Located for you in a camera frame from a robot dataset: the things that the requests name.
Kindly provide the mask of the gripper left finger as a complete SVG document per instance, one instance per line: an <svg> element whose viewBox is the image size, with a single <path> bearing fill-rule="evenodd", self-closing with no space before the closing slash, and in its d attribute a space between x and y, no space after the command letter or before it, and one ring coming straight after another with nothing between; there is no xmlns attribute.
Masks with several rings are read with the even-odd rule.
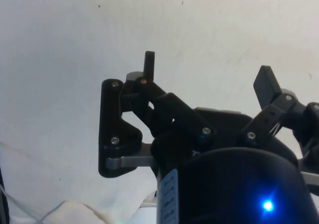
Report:
<svg viewBox="0 0 319 224"><path fill-rule="evenodd" d="M98 170L114 178L150 167L155 175L179 166L193 153L209 151L216 129L196 110L154 82L155 53L142 72L101 87Z"/></svg>

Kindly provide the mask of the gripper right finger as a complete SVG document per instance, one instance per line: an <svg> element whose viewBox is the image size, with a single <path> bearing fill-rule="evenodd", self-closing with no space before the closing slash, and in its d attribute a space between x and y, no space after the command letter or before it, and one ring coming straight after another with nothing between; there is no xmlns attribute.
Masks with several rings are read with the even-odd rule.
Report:
<svg viewBox="0 0 319 224"><path fill-rule="evenodd" d="M281 128L290 129L302 158L299 164L319 162L319 105L303 105L296 96L281 89L270 66L261 66L254 84L261 111L242 129L237 144L257 148L288 158L289 149L275 141Z"/></svg>

